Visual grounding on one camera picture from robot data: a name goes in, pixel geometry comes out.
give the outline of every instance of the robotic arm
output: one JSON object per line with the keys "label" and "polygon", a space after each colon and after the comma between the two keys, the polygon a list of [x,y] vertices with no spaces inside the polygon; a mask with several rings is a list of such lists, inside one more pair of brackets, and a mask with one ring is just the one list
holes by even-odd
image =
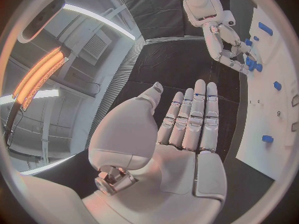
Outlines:
{"label": "robotic arm", "polygon": [[[211,57],[240,73],[248,74],[256,68],[262,70],[262,65],[248,67],[238,61],[231,60],[240,52],[245,53],[251,60],[257,57],[250,46],[240,40],[238,34],[230,28],[236,21],[231,11],[224,11],[220,0],[183,0],[183,7],[193,26],[202,27],[206,45]],[[223,42],[232,45],[231,51],[223,49]]]}

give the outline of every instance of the air vent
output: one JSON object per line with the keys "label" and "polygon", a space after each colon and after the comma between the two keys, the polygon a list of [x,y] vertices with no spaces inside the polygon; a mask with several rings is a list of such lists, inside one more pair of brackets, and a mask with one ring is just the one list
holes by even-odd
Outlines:
{"label": "air vent", "polygon": [[99,59],[108,45],[97,35],[94,34],[89,42],[83,47],[94,58]]}

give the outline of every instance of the robot finger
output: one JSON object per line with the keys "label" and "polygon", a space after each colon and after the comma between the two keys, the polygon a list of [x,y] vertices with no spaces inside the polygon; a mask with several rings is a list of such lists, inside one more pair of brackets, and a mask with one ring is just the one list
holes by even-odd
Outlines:
{"label": "robot finger", "polygon": [[186,127],[187,127],[188,117],[191,111],[193,95],[194,95],[194,90],[192,88],[186,90],[182,106],[179,110],[179,114],[176,118],[173,131],[169,138],[170,144],[173,144],[178,147],[182,145]]}
{"label": "robot finger", "polygon": [[182,92],[177,92],[169,107],[169,110],[163,120],[163,123],[158,131],[157,142],[160,144],[168,144],[175,119],[177,118],[180,106],[183,102],[184,95]]}
{"label": "robot finger", "polygon": [[207,85],[207,103],[200,150],[215,152],[218,139],[219,110],[217,86],[214,82]]}
{"label": "robot finger", "polygon": [[205,82],[203,80],[196,81],[191,112],[182,143],[182,147],[190,151],[195,151],[197,149],[201,126],[203,124],[205,91]]}

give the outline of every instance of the fluorescent light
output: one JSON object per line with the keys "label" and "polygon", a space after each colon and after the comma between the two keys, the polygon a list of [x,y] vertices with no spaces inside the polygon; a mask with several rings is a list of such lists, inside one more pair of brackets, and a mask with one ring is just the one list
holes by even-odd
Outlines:
{"label": "fluorescent light", "polygon": [[45,171],[45,170],[48,170],[48,169],[50,169],[50,168],[53,168],[53,167],[57,166],[58,164],[63,163],[64,161],[70,159],[71,157],[62,159],[62,160],[60,160],[60,161],[57,161],[57,162],[55,162],[55,163],[51,163],[51,164],[49,164],[49,165],[46,165],[46,166],[43,166],[43,167],[40,167],[40,168],[35,168],[35,169],[32,169],[32,170],[28,170],[28,171],[20,172],[20,174],[22,174],[22,175],[32,175],[32,174],[35,174],[35,173],[39,173],[39,172]]}
{"label": "fluorescent light", "polygon": [[120,31],[122,34],[128,36],[132,40],[135,40],[135,37],[132,34],[130,34],[128,31],[124,30],[120,26],[118,26],[115,23],[111,22],[107,18],[104,18],[103,16],[100,16],[100,15],[98,15],[98,14],[92,12],[92,11],[88,11],[88,10],[86,10],[84,8],[81,8],[81,7],[78,7],[78,6],[74,6],[74,5],[70,5],[70,4],[64,5],[64,9],[71,10],[71,11],[76,11],[76,12],[79,12],[81,14],[93,17],[94,19],[99,20],[99,21],[107,24],[110,27],[113,27],[117,31]]}
{"label": "fluorescent light", "polygon": [[[55,97],[59,96],[59,91],[58,90],[44,90],[44,91],[38,91],[34,97],[36,98],[46,98],[46,97]],[[0,105],[12,103],[15,100],[12,98],[12,95],[9,96],[3,96],[0,97]]]}

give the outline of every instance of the white board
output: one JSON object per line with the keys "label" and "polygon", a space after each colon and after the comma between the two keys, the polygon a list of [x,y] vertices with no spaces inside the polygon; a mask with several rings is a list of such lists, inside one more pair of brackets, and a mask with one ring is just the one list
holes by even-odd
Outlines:
{"label": "white board", "polygon": [[[259,29],[259,22],[271,28],[273,36]],[[298,78],[284,41],[259,7],[254,8],[250,35],[263,71],[254,70],[248,75],[246,125],[236,158],[277,179],[295,140],[292,124],[298,122],[299,105],[293,107],[292,99],[298,94]],[[280,91],[274,88],[275,81],[282,85]],[[263,142],[263,135],[272,136],[273,143]]]}

